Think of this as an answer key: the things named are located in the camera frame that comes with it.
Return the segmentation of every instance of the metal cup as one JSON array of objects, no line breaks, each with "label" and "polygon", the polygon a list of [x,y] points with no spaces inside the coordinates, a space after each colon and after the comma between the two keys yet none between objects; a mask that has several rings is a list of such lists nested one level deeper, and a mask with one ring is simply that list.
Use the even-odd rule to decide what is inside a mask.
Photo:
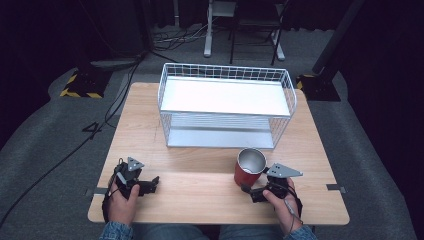
[{"label": "metal cup", "polygon": [[245,148],[240,151],[234,171],[234,181],[237,185],[246,184],[250,187],[261,176],[266,167],[265,155],[255,148]]}]

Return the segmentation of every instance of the white wire basket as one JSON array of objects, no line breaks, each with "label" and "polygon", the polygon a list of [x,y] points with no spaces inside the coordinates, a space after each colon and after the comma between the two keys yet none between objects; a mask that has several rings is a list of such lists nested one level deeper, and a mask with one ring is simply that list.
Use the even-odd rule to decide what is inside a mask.
[{"label": "white wire basket", "polygon": [[168,147],[274,149],[296,104],[285,69],[167,63],[158,90]]}]

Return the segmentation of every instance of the chair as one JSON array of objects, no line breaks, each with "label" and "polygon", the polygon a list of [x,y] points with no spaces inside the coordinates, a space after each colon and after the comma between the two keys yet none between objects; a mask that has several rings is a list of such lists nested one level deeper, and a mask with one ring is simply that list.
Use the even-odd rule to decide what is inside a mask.
[{"label": "chair", "polygon": [[[267,40],[271,40],[274,47],[271,65],[274,65],[275,57],[277,55],[278,44],[281,37],[281,22],[282,16],[287,6],[288,0],[238,0],[234,10],[234,22],[230,32],[231,38],[231,56],[230,64],[233,63],[234,46],[235,45],[255,45],[265,46]],[[283,9],[279,13],[276,4],[283,4]],[[238,31],[252,31],[264,32],[269,31],[263,43],[236,43],[236,33]],[[277,34],[276,44],[274,44],[273,37]]]}]

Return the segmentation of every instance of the hand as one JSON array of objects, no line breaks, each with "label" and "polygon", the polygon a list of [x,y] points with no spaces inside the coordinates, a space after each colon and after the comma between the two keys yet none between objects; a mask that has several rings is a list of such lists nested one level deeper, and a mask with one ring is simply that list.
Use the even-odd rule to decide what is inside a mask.
[{"label": "hand", "polygon": [[140,185],[136,184],[131,189],[131,194],[128,200],[122,196],[118,190],[118,186],[115,181],[112,183],[111,191],[113,194],[109,199],[108,217],[109,221],[120,222],[126,225],[130,225],[135,217],[136,205],[138,192],[140,191]]},{"label": "hand", "polygon": [[[287,178],[287,182],[294,190],[294,183],[291,178]],[[297,209],[296,200],[293,195],[288,193],[284,199],[280,199],[268,190],[264,190],[263,195],[268,200],[268,202],[274,206],[278,220],[280,221],[280,227],[283,230],[284,235],[289,235],[291,232],[302,227],[302,222],[290,213],[284,202],[284,199],[286,199],[289,205],[293,208],[296,216],[298,216],[299,211]]]}]

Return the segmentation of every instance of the black wire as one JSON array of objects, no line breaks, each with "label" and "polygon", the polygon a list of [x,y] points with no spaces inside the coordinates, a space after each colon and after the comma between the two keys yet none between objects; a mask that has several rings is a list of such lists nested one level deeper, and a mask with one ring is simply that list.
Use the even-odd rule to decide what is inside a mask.
[{"label": "black wire", "polygon": [[[121,105],[124,103],[124,100],[126,98],[126,96],[128,95],[128,91],[130,89],[130,85],[131,85],[131,81],[132,78],[134,76],[134,72],[135,70],[138,68],[138,66],[140,65],[141,61],[138,61],[137,64],[135,66],[133,66],[132,69],[130,69],[130,71],[128,72],[128,80],[127,83],[125,84],[124,88],[122,89],[122,91],[119,93],[118,97],[115,99],[115,101],[110,105],[109,109],[107,110],[106,114],[105,114],[105,123],[107,125],[109,125],[110,127],[116,128],[116,126],[113,126],[111,124],[109,124],[109,120],[115,115],[115,113],[118,111],[118,109],[121,107]],[[118,106],[115,108],[115,110],[109,115],[109,117],[107,116],[110,112],[110,110],[112,109],[113,105],[118,101],[118,99],[121,97],[121,94],[124,92],[124,95],[121,98],[121,101],[119,102]]]},{"label": "black wire", "polygon": [[59,161],[56,165],[54,165],[49,171],[47,171],[45,174],[43,174],[37,181],[35,181],[29,188],[25,190],[23,194],[12,204],[12,206],[7,210],[6,214],[3,216],[1,222],[0,222],[0,229],[3,227],[3,224],[6,221],[6,218],[9,216],[9,214],[12,212],[12,210],[18,205],[18,203],[28,194],[29,191],[31,191],[38,183],[40,183],[47,175],[49,175],[53,170],[55,170],[57,167],[59,167],[62,163],[64,163],[66,160],[68,160],[75,152],[77,152],[82,146],[84,146],[97,132],[100,131],[100,129],[104,126],[104,123],[93,133],[90,134],[89,137],[87,137],[80,145],[78,145],[74,150],[72,150],[68,155],[66,155],[65,158],[63,158],[61,161]]},{"label": "black wire", "polygon": [[137,57],[134,55],[126,55],[123,54],[117,50],[115,50],[112,46],[110,46],[110,44],[104,39],[103,35],[100,33],[99,29],[97,28],[93,18],[90,16],[89,12],[87,11],[87,9],[85,8],[84,4],[81,2],[81,0],[78,0],[79,4],[81,5],[82,9],[84,10],[85,15],[87,15],[88,19],[90,20],[91,25],[93,26],[94,30],[96,30],[97,34],[99,35],[100,39],[102,40],[102,42],[114,53],[116,53],[117,55],[120,55],[122,57]]},{"label": "black wire", "polygon": [[[137,67],[140,65],[142,59],[139,59],[137,64],[131,69],[131,76],[129,76],[128,78],[128,83],[127,86],[129,86],[129,83],[131,82],[131,79],[134,75],[135,70],[137,69]],[[126,91],[125,91],[125,95],[127,95],[129,90],[129,87],[127,87]],[[66,160],[68,160],[75,152],[77,152],[82,146],[84,146],[92,137],[94,137],[94,135],[96,133],[98,133],[104,126],[105,124],[108,123],[108,121],[113,117],[113,115],[116,113],[116,111],[118,110],[118,108],[121,106],[121,104],[123,103],[125,97],[121,100],[121,102],[119,103],[118,107],[113,111],[113,113],[108,117],[105,118],[105,121],[100,125],[99,128],[95,129],[94,132],[92,132],[90,134],[89,137],[87,137],[80,145],[78,145],[74,150],[72,150],[68,155],[66,155],[62,160],[60,160],[58,163],[56,163],[56,165],[54,165],[50,170],[48,170],[46,173],[44,173],[37,181],[35,181],[29,188],[27,188],[22,194],[21,196],[12,204],[12,206],[7,210],[6,214],[3,216],[1,222],[0,222],[0,229],[3,227],[3,224],[6,222],[7,217],[9,216],[9,214],[12,212],[12,210],[18,205],[18,203],[38,184],[40,183],[44,178],[47,177],[47,175],[49,175],[51,172],[53,172],[57,167],[59,167],[62,163],[64,163]]]},{"label": "black wire", "polygon": [[166,60],[169,60],[169,61],[171,61],[171,62],[173,62],[173,63],[179,63],[179,62],[175,61],[175,60],[174,60],[174,59],[172,59],[172,58],[169,58],[169,57],[163,56],[163,55],[161,55],[161,54],[159,54],[159,53],[156,53],[156,52],[154,52],[154,51],[151,51],[151,50],[150,50],[150,53],[152,53],[153,55],[155,55],[155,56],[157,56],[157,57],[160,57],[160,58],[164,58],[164,59],[166,59]]}]

